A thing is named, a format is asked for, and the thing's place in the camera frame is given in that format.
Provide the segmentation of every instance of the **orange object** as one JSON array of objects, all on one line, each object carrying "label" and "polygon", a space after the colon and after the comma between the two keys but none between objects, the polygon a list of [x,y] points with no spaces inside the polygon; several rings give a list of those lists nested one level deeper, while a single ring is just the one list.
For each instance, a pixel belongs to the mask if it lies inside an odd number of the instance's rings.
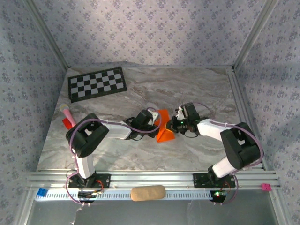
[{"label": "orange object", "polygon": [[65,125],[65,127],[69,130],[69,129],[71,129],[73,126],[72,126],[72,124],[71,124],[71,122],[68,120],[68,118],[64,118],[63,120],[62,120],[62,122],[63,122],[63,124]]},{"label": "orange object", "polygon": [[[172,139],[175,139],[175,135],[171,130],[167,130],[165,128],[166,123],[170,120],[168,110],[166,109],[160,109],[159,113],[161,115],[160,120],[162,120],[162,123],[159,128],[159,133],[156,135],[157,142],[165,142]],[[160,120],[155,121],[154,124],[158,125]]]}]

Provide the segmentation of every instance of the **marble surface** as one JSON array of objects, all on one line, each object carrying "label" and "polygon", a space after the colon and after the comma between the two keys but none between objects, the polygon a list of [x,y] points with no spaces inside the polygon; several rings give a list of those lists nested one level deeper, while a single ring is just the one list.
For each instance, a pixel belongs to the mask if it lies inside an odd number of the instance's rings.
[{"label": "marble surface", "polygon": [[[223,122],[238,123],[239,117],[225,69],[186,67],[123,67],[128,91],[70,103],[69,76],[105,69],[73,68],[67,71],[37,169],[74,169],[74,160],[65,139],[67,132],[59,105],[69,105],[76,121],[89,113],[99,118],[121,121],[142,109],[174,109],[187,102],[202,102],[200,116],[215,116]],[[221,142],[209,137],[176,139],[157,143],[145,136],[141,141],[104,139],[93,154],[97,170],[207,170],[225,156]]]}]

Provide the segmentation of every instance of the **pink block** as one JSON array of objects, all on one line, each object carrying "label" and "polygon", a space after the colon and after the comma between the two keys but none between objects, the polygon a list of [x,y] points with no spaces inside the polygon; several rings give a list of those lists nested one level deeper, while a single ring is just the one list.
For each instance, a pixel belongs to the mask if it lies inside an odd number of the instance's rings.
[{"label": "pink block", "polygon": [[76,125],[76,122],[75,122],[75,120],[74,120],[74,118],[73,118],[70,110],[69,109],[64,109],[62,112],[65,114],[65,116],[67,117],[67,119],[70,121],[70,123],[74,127]]},{"label": "pink block", "polygon": [[271,191],[272,190],[271,185],[267,184],[267,183],[261,184],[261,187],[262,187],[263,191]]}]

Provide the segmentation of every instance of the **blue block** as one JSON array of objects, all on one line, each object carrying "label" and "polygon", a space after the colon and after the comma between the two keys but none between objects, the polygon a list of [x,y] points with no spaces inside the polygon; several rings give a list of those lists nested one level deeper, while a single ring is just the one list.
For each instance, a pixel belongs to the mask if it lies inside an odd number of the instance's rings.
[{"label": "blue block", "polygon": [[40,188],[37,192],[37,196],[45,197],[48,190]]}]

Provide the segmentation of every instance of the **sponge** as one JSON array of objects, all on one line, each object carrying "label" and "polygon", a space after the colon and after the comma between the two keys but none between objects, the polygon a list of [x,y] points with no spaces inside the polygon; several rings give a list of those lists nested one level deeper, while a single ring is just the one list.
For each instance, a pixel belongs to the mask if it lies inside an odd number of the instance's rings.
[{"label": "sponge", "polygon": [[162,199],[165,197],[165,187],[162,185],[134,187],[131,199],[135,202]]}]

